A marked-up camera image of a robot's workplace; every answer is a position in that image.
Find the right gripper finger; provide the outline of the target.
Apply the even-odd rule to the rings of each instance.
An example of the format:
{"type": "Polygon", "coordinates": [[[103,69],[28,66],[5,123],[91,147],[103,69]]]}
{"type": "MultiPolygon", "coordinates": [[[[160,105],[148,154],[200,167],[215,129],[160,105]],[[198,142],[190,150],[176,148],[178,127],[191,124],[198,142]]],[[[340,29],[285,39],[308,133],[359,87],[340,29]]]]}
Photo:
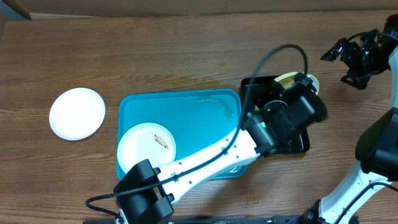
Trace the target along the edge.
{"type": "Polygon", "coordinates": [[[358,90],[364,90],[372,75],[365,76],[353,76],[353,75],[345,75],[341,78],[341,81],[349,86],[354,87],[358,90]]]}
{"type": "Polygon", "coordinates": [[[342,54],[347,45],[348,40],[346,38],[339,39],[330,50],[328,50],[320,57],[320,59],[324,61],[334,62],[337,57],[342,54]]]}

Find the green rimmed plate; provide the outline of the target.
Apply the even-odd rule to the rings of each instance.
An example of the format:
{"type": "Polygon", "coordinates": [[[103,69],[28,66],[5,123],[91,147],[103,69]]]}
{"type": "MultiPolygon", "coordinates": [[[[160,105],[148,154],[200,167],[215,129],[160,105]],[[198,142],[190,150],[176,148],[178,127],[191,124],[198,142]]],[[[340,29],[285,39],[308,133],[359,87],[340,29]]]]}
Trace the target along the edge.
{"type": "Polygon", "coordinates": [[[299,72],[289,72],[283,75],[256,77],[251,88],[251,100],[255,111],[259,111],[268,102],[279,100],[280,94],[292,87],[299,72]]]}

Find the white plate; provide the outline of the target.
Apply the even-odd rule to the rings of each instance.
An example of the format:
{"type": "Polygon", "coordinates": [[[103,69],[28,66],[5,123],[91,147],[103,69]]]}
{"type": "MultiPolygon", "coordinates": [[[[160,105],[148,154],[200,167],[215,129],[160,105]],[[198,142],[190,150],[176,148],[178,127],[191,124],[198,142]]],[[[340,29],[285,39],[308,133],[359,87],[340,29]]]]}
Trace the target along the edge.
{"type": "Polygon", "coordinates": [[[121,170],[129,170],[145,159],[152,167],[175,160],[177,150],[171,132],[156,123],[141,123],[129,129],[121,138],[117,160],[121,170]]]}
{"type": "Polygon", "coordinates": [[[89,88],[73,88],[62,93],[49,112],[52,131],[68,141],[94,134],[103,124],[106,106],[102,97],[89,88]]]}

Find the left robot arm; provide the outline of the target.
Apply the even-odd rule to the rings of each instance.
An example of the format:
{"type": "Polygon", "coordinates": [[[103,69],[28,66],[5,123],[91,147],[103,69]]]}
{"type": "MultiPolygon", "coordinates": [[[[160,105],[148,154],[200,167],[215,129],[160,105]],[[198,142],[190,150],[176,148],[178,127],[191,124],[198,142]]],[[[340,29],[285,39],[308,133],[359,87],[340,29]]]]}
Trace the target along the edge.
{"type": "Polygon", "coordinates": [[[242,124],[216,143],[157,167],[148,159],[135,163],[114,188],[117,223],[167,223],[174,205],[195,187],[261,156],[287,153],[309,125],[327,117],[318,97],[319,82],[312,75],[282,75],[267,89],[278,97],[248,113],[242,124]]]}

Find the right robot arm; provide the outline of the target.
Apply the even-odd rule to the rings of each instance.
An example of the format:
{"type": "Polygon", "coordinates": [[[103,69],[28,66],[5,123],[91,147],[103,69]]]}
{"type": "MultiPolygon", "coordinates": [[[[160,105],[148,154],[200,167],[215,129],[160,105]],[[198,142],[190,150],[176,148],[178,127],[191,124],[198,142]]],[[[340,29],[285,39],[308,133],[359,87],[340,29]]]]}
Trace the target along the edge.
{"type": "Polygon", "coordinates": [[[340,59],[348,66],[343,83],[363,90],[372,76],[391,71],[389,110],[360,136],[356,163],[346,177],[326,197],[309,208],[297,223],[357,223],[353,215],[375,193],[397,181],[397,15],[386,19],[384,30],[373,29],[342,38],[321,57],[324,61],[340,59]]]}

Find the black rectangular tray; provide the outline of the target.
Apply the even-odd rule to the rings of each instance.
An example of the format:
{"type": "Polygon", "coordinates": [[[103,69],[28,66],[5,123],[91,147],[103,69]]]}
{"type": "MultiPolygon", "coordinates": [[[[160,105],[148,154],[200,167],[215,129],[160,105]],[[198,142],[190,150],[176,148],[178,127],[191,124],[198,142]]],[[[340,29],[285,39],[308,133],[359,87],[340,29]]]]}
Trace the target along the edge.
{"type": "MultiPolygon", "coordinates": [[[[285,90],[282,84],[274,79],[277,75],[267,77],[256,77],[250,87],[249,99],[246,104],[244,113],[253,113],[262,109],[268,102],[278,100],[280,94],[285,90]]],[[[274,154],[301,154],[310,149],[310,140],[307,130],[305,129],[299,135],[294,137],[291,142],[278,148],[274,154]]]]}

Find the teal plastic tray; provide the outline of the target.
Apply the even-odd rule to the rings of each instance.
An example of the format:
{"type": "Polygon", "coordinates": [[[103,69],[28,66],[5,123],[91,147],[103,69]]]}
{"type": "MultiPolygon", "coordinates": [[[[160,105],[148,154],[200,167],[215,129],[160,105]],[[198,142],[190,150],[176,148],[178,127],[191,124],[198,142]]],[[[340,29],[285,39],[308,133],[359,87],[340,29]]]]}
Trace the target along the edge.
{"type": "MultiPolygon", "coordinates": [[[[119,104],[118,139],[138,124],[159,124],[175,139],[177,161],[231,136],[240,115],[240,97],[230,89],[129,95],[119,104]]],[[[126,175],[118,160],[116,175],[126,175]]]]}

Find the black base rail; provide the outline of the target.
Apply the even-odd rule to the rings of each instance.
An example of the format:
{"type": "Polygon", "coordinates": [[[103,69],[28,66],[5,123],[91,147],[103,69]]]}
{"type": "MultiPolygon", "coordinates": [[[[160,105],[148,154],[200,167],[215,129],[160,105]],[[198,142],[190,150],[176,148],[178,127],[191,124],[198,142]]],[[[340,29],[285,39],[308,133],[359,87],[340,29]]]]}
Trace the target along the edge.
{"type": "Polygon", "coordinates": [[[194,220],[171,220],[168,224],[297,224],[301,215],[276,215],[272,218],[217,218],[194,220]]]}

